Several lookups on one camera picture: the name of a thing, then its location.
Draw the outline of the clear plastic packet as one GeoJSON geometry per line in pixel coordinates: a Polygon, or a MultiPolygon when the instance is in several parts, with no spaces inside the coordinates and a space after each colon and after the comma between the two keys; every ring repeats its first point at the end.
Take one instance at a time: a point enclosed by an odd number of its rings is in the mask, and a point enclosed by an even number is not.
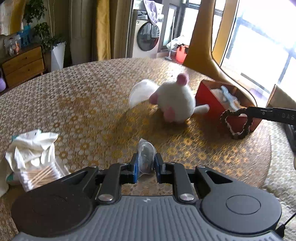
{"type": "Polygon", "coordinates": [[[141,138],[137,147],[138,176],[149,175],[154,169],[156,149],[147,140],[141,138]]]}

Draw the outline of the light blue printed pouch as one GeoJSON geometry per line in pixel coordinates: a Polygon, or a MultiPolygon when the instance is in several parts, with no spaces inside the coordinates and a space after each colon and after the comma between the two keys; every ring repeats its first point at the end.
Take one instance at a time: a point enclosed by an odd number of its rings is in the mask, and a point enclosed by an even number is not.
{"type": "Polygon", "coordinates": [[[220,88],[224,98],[226,99],[226,101],[224,101],[226,104],[225,109],[237,111],[238,109],[242,108],[238,99],[233,96],[224,85],[222,85],[220,88]]]}

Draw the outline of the white plush mouse toy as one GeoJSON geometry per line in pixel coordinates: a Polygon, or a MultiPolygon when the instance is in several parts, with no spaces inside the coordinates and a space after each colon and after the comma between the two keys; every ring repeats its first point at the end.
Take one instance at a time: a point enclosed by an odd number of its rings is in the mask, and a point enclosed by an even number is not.
{"type": "Polygon", "coordinates": [[[209,105],[196,105],[195,95],[188,83],[189,76],[186,73],[180,73],[176,81],[166,81],[162,85],[144,79],[133,86],[128,100],[129,108],[148,100],[161,109],[168,123],[183,123],[195,113],[207,113],[209,105]]]}

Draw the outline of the cotton swab bag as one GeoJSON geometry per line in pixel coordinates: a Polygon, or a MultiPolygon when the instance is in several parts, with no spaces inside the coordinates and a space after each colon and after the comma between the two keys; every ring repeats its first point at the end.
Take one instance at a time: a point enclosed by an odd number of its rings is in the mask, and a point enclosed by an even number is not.
{"type": "Polygon", "coordinates": [[[41,157],[25,163],[16,174],[25,190],[41,187],[70,174],[66,166],[60,164],[55,157],[54,150],[50,147],[41,154],[41,157]]]}

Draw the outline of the white cloth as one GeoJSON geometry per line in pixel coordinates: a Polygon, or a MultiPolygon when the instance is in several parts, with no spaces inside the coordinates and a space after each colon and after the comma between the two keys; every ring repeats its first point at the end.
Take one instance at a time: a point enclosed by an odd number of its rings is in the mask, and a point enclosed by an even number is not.
{"type": "Polygon", "coordinates": [[[11,173],[34,170],[56,161],[55,145],[59,134],[33,130],[17,136],[1,157],[1,196],[9,189],[6,182],[11,173]]]}

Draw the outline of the patterned gold tablecloth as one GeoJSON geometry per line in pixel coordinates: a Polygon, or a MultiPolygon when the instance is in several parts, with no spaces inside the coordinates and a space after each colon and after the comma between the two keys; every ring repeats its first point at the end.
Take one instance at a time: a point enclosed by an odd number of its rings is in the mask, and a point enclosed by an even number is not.
{"type": "Polygon", "coordinates": [[[158,84],[189,74],[196,94],[209,80],[159,59],[113,59],[75,65],[29,80],[1,96],[1,157],[20,134],[58,133],[57,161],[70,174],[34,190],[11,188],[1,197],[1,240],[281,240],[279,222],[288,214],[281,200],[257,182],[268,173],[268,120],[250,132],[234,132],[193,114],[166,123],[159,107],[145,101],[130,109],[137,82],[158,84]],[[123,184],[113,204],[96,201],[96,175],[129,163],[140,139],[153,144],[164,162],[195,171],[195,203],[179,203],[155,169],[123,184]]]}

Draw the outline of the red metal tin box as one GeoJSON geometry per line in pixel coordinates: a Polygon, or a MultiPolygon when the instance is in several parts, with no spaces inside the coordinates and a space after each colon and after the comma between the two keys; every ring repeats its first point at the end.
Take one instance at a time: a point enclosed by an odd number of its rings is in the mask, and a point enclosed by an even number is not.
{"type": "MultiPolygon", "coordinates": [[[[198,105],[208,104],[210,109],[205,115],[206,118],[212,123],[217,123],[217,125],[220,124],[220,126],[225,127],[220,121],[220,116],[224,111],[227,110],[225,109],[226,104],[222,103],[220,97],[216,97],[218,93],[216,95],[213,93],[214,90],[221,90],[220,87],[222,85],[224,85],[229,90],[229,92],[238,99],[240,105],[244,108],[256,106],[256,104],[253,104],[253,102],[251,102],[241,90],[232,84],[214,80],[202,80],[195,96],[196,103],[198,105]]],[[[247,121],[247,117],[244,115],[229,116],[227,121],[231,125],[234,132],[241,132],[243,130],[243,125],[247,121]]],[[[250,127],[250,132],[253,132],[261,123],[261,121],[261,119],[254,118],[250,127]]]]}

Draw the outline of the tan giraffe shaped chair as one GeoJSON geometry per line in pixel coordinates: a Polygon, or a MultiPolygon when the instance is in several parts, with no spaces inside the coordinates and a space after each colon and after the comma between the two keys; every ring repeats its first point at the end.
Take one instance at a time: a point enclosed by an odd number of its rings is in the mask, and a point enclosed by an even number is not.
{"type": "Polygon", "coordinates": [[[247,97],[253,106],[256,106],[257,102],[254,96],[246,88],[227,75],[213,58],[212,26],[214,8],[215,1],[201,1],[188,54],[183,65],[213,80],[234,85],[247,97]]]}

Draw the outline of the red bucket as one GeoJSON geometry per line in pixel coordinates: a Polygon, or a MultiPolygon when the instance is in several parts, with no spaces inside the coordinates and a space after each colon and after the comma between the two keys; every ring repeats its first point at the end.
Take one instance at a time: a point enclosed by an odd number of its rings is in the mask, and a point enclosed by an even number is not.
{"type": "Polygon", "coordinates": [[[178,63],[184,63],[185,58],[187,56],[189,50],[189,46],[181,44],[177,46],[177,51],[176,51],[176,60],[178,63]]]}

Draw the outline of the white angular plant pot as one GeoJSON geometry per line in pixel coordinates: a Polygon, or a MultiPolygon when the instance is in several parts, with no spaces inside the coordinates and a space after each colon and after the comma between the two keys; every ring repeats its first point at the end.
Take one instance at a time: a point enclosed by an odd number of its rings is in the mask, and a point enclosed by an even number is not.
{"type": "Polygon", "coordinates": [[[51,72],[61,70],[64,65],[66,43],[62,42],[56,45],[51,51],[51,72]]]}

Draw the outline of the silver front-load washing machine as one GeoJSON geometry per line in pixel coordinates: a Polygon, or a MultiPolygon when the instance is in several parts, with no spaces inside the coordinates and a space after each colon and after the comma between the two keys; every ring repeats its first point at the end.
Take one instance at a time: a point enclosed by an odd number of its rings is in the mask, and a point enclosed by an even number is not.
{"type": "Polygon", "coordinates": [[[158,23],[153,25],[146,11],[133,10],[129,43],[129,57],[156,58],[164,15],[158,15],[158,23]]]}

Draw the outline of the wooden drawer cabinet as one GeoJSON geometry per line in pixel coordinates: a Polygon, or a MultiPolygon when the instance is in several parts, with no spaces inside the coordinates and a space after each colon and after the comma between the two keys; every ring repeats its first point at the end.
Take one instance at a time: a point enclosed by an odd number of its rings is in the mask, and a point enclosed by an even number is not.
{"type": "Polygon", "coordinates": [[[14,88],[46,71],[42,47],[33,44],[14,56],[1,59],[1,71],[8,88],[14,88]]]}

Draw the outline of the white tower air conditioner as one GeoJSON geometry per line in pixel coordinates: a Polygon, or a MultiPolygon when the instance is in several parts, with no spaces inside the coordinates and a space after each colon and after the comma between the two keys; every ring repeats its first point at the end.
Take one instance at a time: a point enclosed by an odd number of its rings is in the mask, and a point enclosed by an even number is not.
{"type": "Polygon", "coordinates": [[[69,38],[72,64],[91,61],[93,1],[69,1],[69,38]]]}

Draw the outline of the yellow curtain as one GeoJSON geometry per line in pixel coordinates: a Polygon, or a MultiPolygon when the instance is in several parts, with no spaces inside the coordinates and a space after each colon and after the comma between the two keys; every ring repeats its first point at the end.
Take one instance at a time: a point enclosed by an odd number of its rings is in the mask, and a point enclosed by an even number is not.
{"type": "Polygon", "coordinates": [[[99,61],[111,58],[109,13],[109,1],[98,0],[95,8],[95,47],[99,61]]]}

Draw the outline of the green potted plant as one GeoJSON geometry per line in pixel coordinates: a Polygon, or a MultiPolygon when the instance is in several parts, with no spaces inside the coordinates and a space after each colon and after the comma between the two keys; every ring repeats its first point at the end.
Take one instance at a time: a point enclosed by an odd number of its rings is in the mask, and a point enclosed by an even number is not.
{"type": "Polygon", "coordinates": [[[33,37],[38,36],[44,53],[52,51],[61,43],[66,43],[61,35],[53,35],[53,30],[46,22],[41,23],[41,18],[45,17],[46,7],[43,1],[29,1],[26,3],[23,20],[27,25],[36,20],[37,24],[33,27],[33,37]]]}

